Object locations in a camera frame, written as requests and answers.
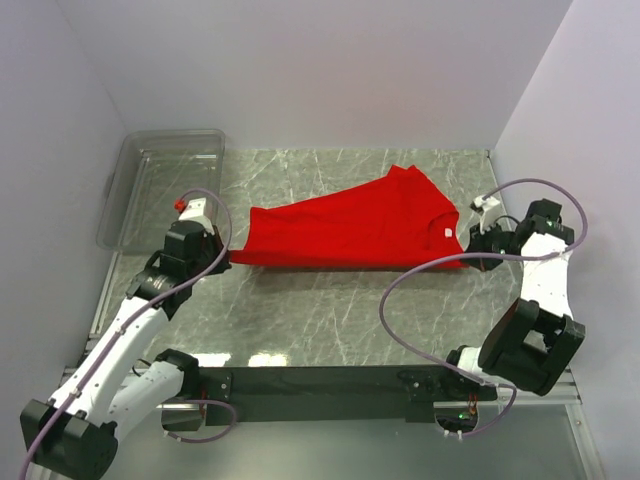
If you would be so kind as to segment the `clear plastic bin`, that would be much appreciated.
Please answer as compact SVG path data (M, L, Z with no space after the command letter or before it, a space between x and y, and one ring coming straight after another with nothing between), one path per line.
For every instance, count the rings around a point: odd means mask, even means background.
M220 190L225 134L212 130L138 131L123 141L107 186L96 242L125 255L163 246L185 191Z

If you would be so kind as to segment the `red t shirt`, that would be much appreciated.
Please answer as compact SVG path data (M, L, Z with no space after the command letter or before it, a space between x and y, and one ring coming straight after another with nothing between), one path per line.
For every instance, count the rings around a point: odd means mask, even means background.
M250 211L236 264L276 268L400 269L444 257L459 268L459 211L416 166L290 205Z

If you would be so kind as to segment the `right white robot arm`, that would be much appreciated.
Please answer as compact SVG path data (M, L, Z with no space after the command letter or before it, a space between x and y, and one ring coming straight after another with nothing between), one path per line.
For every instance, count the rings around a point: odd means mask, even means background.
M452 399L473 388L473 374L499 377L544 396L586 337L567 295L567 248L574 243L574 230L562 224L562 206L548 199L531 202L513 231L498 224L500 208L494 197L473 201L480 221L469 230L467 251L525 256L521 293L480 347L463 345L448 354L452 366L438 378L440 390Z

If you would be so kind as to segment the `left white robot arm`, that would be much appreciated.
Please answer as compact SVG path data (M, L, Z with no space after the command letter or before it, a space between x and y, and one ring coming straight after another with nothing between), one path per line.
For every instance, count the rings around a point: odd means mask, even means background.
M193 285L229 267L228 248L211 220L180 217L132 281L116 318L81 366L47 401L20 414L27 449L19 476L35 464L70 479L100 479L123 440L157 406L176 400L211 405L199 362L166 350L144 374L123 382L142 351L191 297Z

